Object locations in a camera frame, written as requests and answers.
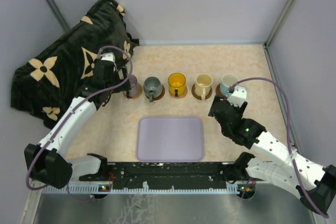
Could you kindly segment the purple glass mug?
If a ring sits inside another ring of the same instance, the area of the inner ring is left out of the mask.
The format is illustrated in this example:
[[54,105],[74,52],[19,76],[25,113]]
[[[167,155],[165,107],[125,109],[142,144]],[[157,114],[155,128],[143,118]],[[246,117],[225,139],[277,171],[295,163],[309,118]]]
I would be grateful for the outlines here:
[[131,89],[126,92],[126,97],[127,98],[132,98],[132,97],[136,96],[138,91],[139,91],[138,80],[137,80],[137,77],[132,74],[129,77],[129,81],[130,81]]

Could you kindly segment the woven rattan coaster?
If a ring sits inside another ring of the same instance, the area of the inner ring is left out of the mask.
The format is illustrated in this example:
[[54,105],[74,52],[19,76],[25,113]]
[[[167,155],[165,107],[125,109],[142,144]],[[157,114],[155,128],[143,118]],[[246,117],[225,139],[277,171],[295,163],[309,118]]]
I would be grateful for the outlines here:
[[127,99],[136,99],[136,98],[141,96],[142,92],[143,92],[143,87],[140,84],[138,84],[138,93],[136,95],[129,96],[129,95],[127,95],[127,91],[125,91],[125,92],[123,92],[123,96]]
[[187,93],[188,93],[188,88],[185,87],[185,90],[184,92],[181,94],[181,95],[178,95],[178,96],[175,96],[174,94],[172,94],[170,91],[169,91],[169,95],[172,97],[172,98],[175,98],[175,99],[181,99],[181,98],[184,98],[187,96]]

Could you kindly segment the grey green mug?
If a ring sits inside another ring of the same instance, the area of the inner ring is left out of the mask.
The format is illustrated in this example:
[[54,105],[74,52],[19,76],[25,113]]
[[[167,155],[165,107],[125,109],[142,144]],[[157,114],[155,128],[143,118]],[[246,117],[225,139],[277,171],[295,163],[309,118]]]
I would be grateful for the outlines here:
[[155,98],[161,95],[163,86],[157,77],[148,77],[143,84],[143,89],[149,101],[153,102]]

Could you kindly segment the white mug blue handle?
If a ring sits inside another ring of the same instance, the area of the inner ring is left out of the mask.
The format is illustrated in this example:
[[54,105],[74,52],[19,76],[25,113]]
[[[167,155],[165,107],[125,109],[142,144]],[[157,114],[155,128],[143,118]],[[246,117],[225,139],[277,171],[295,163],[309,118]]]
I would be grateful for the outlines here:
[[231,93],[229,92],[229,89],[231,86],[233,86],[236,82],[238,82],[238,78],[236,75],[232,73],[228,73],[222,77],[221,83],[220,83],[220,92],[222,95],[224,95],[226,98],[229,98]]

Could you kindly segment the cream mug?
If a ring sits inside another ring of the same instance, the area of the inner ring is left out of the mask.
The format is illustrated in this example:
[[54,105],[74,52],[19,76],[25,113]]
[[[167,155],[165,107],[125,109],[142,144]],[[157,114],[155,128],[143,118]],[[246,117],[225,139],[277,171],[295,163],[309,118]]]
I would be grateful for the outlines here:
[[195,82],[195,94],[201,97],[201,100],[205,100],[210,93],[213,79],[208,74],[200,74],[196,78]]

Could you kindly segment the yellow glass mug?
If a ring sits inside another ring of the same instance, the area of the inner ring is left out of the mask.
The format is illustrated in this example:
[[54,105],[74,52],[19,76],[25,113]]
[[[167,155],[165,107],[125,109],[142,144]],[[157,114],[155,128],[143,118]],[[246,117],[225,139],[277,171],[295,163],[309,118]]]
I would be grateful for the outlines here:
[[169,93],[178,98],[186,91],[186,77],[181,73],[173,73],[168,77]]

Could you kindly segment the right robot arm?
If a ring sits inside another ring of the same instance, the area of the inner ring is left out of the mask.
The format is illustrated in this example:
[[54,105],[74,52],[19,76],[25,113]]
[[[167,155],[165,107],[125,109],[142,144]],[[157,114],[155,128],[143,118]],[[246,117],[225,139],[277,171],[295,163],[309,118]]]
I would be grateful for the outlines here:
[[335,197],[335,166],[324,167],[298,154],[295,148],[278,141],[266,128],[243,117],[247,102],[233,106],[216,95],[209,116],[221,126],[222,134],[235,144],[267,157],[267,162],[250,153],[242,153],[242,162],[234,167],[242,180],[265,180],[293,194],[309,210],[326,217]]

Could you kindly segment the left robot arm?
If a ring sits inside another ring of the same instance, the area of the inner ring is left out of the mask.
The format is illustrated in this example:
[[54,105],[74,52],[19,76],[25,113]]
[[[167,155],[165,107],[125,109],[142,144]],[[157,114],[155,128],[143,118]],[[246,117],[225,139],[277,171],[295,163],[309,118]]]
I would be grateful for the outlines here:
[[55,127],[36,145],[28,144],[24,150],[27,165],[26,187],[34,190],[29,181],[36,180],[43,187],[62,189],[77,177],[92,175],[98,180],[108,177],[106,158],[87,154],[66,159],[66,155],[81,128],[99,108],[105,106],[114,92],[128,88],[132,68],[117,68],[108,60],[98,60],[93,76],[75,93],[68,110]]

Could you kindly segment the black floral plush blanket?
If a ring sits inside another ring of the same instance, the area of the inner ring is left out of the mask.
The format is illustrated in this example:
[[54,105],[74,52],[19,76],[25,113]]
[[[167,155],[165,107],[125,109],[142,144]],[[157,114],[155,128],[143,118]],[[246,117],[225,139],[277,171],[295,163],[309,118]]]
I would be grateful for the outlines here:
[[93,76],[97,53],[112,50],[118,68],[125,66],[139,40],[126,29],[124,8],[115,0],[98,0],[71,30],[16,69],[10,105],[43,121],[52,129],[64,115],[76,91]]

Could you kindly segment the lavender plastic tray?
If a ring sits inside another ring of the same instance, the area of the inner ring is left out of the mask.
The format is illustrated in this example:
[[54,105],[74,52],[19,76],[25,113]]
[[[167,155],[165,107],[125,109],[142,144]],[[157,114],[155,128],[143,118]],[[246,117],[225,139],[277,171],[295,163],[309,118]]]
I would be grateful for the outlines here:
[[204,157],[203,121],[196,116],[151,116],[138,123],[139,161],[199,162]]

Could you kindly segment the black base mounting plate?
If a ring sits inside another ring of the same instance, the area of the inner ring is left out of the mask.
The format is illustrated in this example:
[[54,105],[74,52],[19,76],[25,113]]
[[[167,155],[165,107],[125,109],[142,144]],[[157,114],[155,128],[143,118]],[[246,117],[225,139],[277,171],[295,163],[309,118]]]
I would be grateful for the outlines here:
[[242,164],[232,162],[141,163],[108,162],[96,174],[79,177],[82,182],[112,184],[113,189],[225,189],[227,183],[246,181]]

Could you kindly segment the aluminium frame rail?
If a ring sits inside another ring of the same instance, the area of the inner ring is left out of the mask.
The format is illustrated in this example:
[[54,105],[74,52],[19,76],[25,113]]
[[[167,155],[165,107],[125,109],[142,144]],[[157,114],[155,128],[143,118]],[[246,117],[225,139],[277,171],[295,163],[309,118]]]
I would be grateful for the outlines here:
[[61,189],[48,186],[42,191],[49,194],[72,196],[126,194],[211,195],[229,194],[250,198],[256,184],[245,184],[249,178],[266,182],[298,195],[295,174],[287,175],[272,162],[252,159],[244,162],[200,163],[105,163],[97,174],[84,175]]

